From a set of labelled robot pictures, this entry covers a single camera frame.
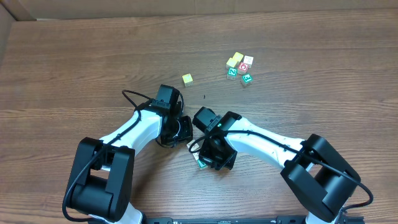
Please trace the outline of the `white block dark drawing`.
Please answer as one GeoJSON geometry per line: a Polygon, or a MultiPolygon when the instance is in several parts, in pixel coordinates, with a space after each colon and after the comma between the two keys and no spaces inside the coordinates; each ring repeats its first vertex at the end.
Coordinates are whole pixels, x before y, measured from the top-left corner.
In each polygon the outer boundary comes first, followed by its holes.
{"type": "Polygon", "coordinates": [[[195,158],[196,161],[199,160],[199,152],[193,153],[193,157],[195,158]]]}

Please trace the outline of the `green block letter V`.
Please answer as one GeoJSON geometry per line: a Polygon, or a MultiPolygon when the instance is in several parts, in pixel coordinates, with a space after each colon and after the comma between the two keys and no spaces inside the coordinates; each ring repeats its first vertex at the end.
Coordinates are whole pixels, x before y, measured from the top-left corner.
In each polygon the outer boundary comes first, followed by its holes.
{"type": "Polygon", "coordinates": [[[200,170],[207,168],[207,165],[204,162],[197,160],[197,163],[198,163],[200,170]]]}

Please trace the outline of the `white leaf block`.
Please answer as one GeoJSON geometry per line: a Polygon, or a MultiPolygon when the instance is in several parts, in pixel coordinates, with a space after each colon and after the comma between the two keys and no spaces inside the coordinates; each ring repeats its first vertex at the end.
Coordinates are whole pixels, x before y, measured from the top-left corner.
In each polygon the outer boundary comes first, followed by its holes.
{"type": "Polygon", "coordinates": [[[193,139],[192,141],[190,141],[187,144],[187,148],[191,149],[191,151],[195,151],[195,150],[197,150],[199,148],[199,145],[197,143],[193,144],[194,142],[195,142],[195,140],[193,139]]]}

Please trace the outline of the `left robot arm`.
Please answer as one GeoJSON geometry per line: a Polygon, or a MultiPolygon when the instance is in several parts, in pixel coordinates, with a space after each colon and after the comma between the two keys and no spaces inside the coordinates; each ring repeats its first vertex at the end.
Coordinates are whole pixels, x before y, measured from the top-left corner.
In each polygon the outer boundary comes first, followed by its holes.
{"type": "Polygon", "coordinates": [[[71,222],[145,222],[130,202],[134,160],[151,141],[175,148],[193,139],[192,122],[183,113],[182,94],[161,85],[155,98],[134,105],[131,119],[100,139],[84,138],[77,147],[62,202],[71,222]]]}

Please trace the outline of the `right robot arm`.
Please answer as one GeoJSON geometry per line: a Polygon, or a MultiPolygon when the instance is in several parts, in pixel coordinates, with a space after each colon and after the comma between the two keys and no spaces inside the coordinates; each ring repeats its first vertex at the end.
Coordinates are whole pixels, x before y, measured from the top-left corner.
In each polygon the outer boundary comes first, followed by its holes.
{"type": "Polygon", "coordinates": [[[243,152],[280,170],[310,218],[331,223],[339,217],[361,178],[323,137],[289,138],[262,129],[241,115],[224,116],[202,107],[193,125],[205,135],[199,159],[210,167],[232,169],[243,152]]]}

